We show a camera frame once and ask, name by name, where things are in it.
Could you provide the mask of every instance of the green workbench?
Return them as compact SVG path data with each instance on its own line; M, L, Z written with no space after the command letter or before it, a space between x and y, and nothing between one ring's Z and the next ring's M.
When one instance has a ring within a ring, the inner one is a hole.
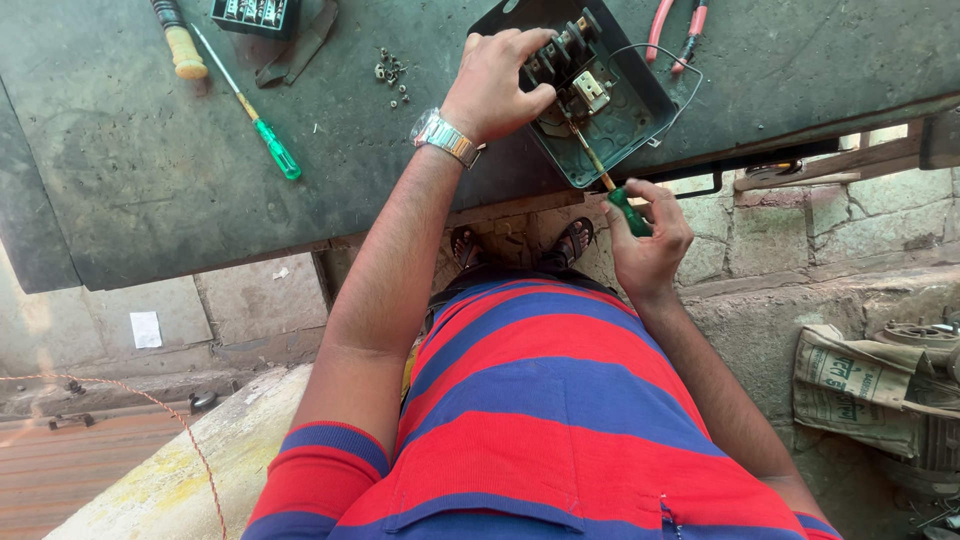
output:
M206 0L180 3L275 125L302 177L291 183L279 173L203 51L210 76L177 78L147 0L9 4L0 22L0 79L10 97L0 103L10 126L0 151L0 237L24 289L128 286L368 229L414 152L411 126L442 102L467 28L496 2L345 0L328 43L297 81L269 89L256 88L253 73L281 44L219 31L205 16ZM657 4L608 2L635 41L646 40ZM691 7L675 3L662 45L681 47ZM302 20L316 8L305 1ZM662 145L642 148L613 175L955 107L957 28L953 0L714 2L694 58L707 73L701 93ZM379 47L410 66L402 79L409 105L391 109L396 92L374 80ZM682 101L692 73L677 80L668 66L659 64L658 76ZM24 159L31 154L33 172ZM461 181L453 209L567 187L521 133L490 145ZM34 239L20 240L23 231Z

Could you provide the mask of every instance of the yellow wooden screwdriver handle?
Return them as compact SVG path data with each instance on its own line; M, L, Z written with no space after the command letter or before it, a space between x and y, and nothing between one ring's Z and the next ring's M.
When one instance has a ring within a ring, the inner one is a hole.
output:
M167 36L167 44L170 45L170 52L174 54L174 65L177 67L177 75L183 79L202 79L206 77L206 66L204 59L197 54L197 47L193 44L193 37L187 29L182 26L171 26L166 28L164 34Z

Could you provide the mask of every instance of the wristwatch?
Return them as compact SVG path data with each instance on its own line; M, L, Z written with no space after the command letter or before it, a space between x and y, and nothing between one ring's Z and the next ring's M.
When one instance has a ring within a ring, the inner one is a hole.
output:
M417 120L410 140L420 148L424 144L439 146L460 160L470 170L480 158L480 150L464 134L440 118L440 109L428 110Z

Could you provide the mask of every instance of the silver metal watch strap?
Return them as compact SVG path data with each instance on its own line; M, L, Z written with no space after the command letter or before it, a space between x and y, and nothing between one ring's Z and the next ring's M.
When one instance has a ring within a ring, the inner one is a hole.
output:
M458 132L453 126L442 119L438 119L436 131L426 141L439 146L453 155L460 163L470 170L480 158L480 151L468 138Z

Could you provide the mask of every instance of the green screwdriver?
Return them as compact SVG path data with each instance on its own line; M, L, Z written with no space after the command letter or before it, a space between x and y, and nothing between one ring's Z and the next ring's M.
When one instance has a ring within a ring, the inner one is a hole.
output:
M227 69L224 67L223 63L220 61L220 57L217 56L217 53L213 52L213 48L210 47L210 43L206 40L203 34L200 33L200 30L193 23L190 23L190 26L193 27L193 31L197 33L197 37L200 38L200 42L206 47L206 51L210 53L210 57L213 58L213 61L220 67L220 71L223 72L224 77L227 77L227 82L230 83L230 87L233 88L233 92L237 95L237 99L240 100L240 105L247 111L247 114L250 115L250 118L253 120L253 128L257 133L263 137L263 141L267 143L267 148L270 149L270 154L274 157L276 164L279 165L280 170L283 171L283 175L287 177L287 180L296 180L300 177L300 167L297 165L297 162L294 161L293 157L290 156L290 153L287 152L287 149L283 147L283 144L276 139L276 134L274 130L271 129L270 124L267 124L260 118L260 115L256 113L256 110L253 109L253 106L247 101L247 97L243 95L243 92L240 91L240 88L237 87L237 83L233 81L233 78L230 77L230 74L227 73Z
M580 144L584 146L584 152L587 153L587 157L590 158L590 162L593 163L593 168L595 168L598 173L602 173L600 180L603 181L603 184L610 192L610 194L607 195L607 200L615 204L617 208L623 210L623 215L627 218L627 223L630 224L630 232L636 237L653 236L654 232L650 230L650 227L643 221L642 217L636 215L634 208L630 206L630 201L627 200L627 189L623 186L617 187L613 184L610 175L604 170L603 163L600 162L596 153L594 153L590 145L587 144L587 140L583 134L580 133L577 125L572 120L567 123L570 126L570 131L580 139Z

